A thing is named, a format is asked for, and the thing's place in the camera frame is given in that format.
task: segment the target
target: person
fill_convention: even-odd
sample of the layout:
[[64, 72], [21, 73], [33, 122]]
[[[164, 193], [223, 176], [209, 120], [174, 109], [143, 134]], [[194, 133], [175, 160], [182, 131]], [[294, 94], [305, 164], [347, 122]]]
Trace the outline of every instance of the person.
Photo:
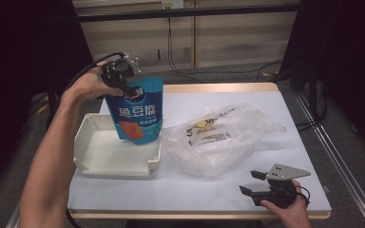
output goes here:
[[[301, 193], [300, 183], [293, 180], [293, 184], [297, 186], [298, 192]], [[277, 207], [268, 200], [262, 200], [260, 204], [275, 214], [286, 228], [311, 228], [306, 202], [301, 196], [297, 196], [292, 205], [285, 209]]]
[[[104, 94], [123, 96], [119, 88], [108, 87], [95, 67], [64, 92], [48, 131], [29, 170], [20, 209], [22, 228], [65, 227], [69, 186], [73, 176], [73, 146], [82, 104]], [[261, 204], [288, 227], [311, 227], [304, 199], [298, 197], [287, 209], [272, 202]]]

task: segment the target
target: white plastic tray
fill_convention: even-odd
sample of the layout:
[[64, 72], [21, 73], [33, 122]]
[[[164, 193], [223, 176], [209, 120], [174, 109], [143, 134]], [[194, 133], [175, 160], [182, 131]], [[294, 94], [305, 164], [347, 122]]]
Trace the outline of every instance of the white plastic tray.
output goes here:
[[90, 176], [148, 176], [160, 165], [159, 139], [144, 145], [120, 140], [109, 114], [86, 114], [75, 138], [74, 158]]

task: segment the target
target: white table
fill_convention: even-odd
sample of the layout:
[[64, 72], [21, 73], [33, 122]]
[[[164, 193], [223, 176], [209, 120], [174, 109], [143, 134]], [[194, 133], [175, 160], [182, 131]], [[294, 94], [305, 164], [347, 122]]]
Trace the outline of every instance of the white table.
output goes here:
[[[268, 172], [281, 163], [312, 173], [298, 179], [311, 192], [309, 217], [328, 218], [331, 206], [276, 85], [165, 85], [164, 127], [196, 119], [206, 107], [231, 104], [254, 105], [287, 132], [262, 138], [249, 159], [214, 179], [185, 175], [166, 155], [146, 178], [98, 179], [76, 170], [68, 201], [71, 214], [77, 219], [272, 219], [265, 208], [241, 194], [239, 185], [267, 191], [268, 182], [253, 179], [250, 171]], [[101, 113], [107, 112], [103, 102]]]

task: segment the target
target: blue snack bag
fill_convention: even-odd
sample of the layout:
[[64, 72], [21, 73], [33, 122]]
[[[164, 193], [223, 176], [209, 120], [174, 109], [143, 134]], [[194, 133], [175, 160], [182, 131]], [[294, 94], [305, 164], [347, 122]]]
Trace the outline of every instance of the blue snack bag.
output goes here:
[[126, 85], [136, 95], [105, 95], [118, 136], [135, 144], [155, 141], [163, 124], [163, 79], [148, 77]]

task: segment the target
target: plastic wrapper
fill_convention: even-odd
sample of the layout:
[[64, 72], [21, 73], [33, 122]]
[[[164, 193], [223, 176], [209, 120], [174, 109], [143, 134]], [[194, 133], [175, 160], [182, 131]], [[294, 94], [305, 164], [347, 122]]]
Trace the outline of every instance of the plastic wrapper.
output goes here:
[[214, 177], [248, 159], [261, 137], [285, 131], [256, 107], [233, 104], [207, 109], [197, 120], [163, 129], [161, 141], [164, 154], [170, 155], [183, 172]]

